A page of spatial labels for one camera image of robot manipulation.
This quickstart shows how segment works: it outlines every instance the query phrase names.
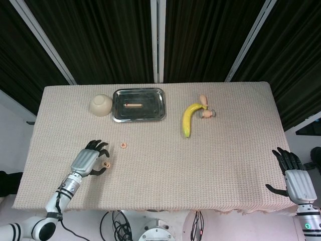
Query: robotic arm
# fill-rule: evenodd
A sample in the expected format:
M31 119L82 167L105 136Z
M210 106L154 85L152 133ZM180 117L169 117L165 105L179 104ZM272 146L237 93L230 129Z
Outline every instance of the robotic arm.
M78 190L83 177L88 175L99 176L106 171L93 170L99 156L109 157L107 150L102 149L108 143L91 141L82 149L71 165L69 174L58 187L46 205L46 217L31 217L21 223L11 223L0 227L0 237L4 241L20 241L23 238L46 241L52 237L58 221L62 220L62 213Z
M299 157L281 148L273 154L279 161L280 168L284 175L286 190L265 186L273 193L289 197L292 202L298 205L296 215L299 218L306 241L321 240L321 215L318 208L313 207L316 201L316 193L308 172L302 165Z

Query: beige tablecloth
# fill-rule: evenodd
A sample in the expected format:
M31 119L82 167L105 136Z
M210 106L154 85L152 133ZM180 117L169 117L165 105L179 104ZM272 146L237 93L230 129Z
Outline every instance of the beige tablecloth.
M163 89L166 118L116 123L89 112L96 94L112 97L133 87ZM200 94L217 116L195 115L187 139L182 116ZM275 211L293 205L265 187L285 188L271 150L288 149L270 86L241 82L46 87L14 208L43 209L79 151L97 139L109 143L112 167L84 178L69 209Z

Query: white bowl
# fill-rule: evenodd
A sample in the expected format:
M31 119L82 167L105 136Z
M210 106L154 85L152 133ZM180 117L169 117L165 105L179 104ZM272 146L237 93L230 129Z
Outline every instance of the white bowl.
M106 116L111 112L112 99L105 94L98 94L89 104L90 111L96 116Z

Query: banana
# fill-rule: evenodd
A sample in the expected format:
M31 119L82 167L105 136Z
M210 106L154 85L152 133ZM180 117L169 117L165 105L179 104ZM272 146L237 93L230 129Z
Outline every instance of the banana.
M185 137L189 137L191 134L192 114L200 108L207 109L207 106L202 105L202 104L198 104L198 103L194 103L194 104L191 104L185 110L184 115L183 115L183 132L184 132Z

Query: white wall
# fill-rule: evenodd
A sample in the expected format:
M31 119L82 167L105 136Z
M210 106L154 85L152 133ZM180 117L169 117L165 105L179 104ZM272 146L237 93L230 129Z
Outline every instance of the white wall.
M297 154L302 163L311 162L310 151L314 147L321 147L321 137L318 136L297 136L295 128L291 128L285 132L290 150ZM310 170L309 175L312 179L318 200L315 206L321 206L321 175L317 169Z
M24 170L34 127L0 104L0 170Z

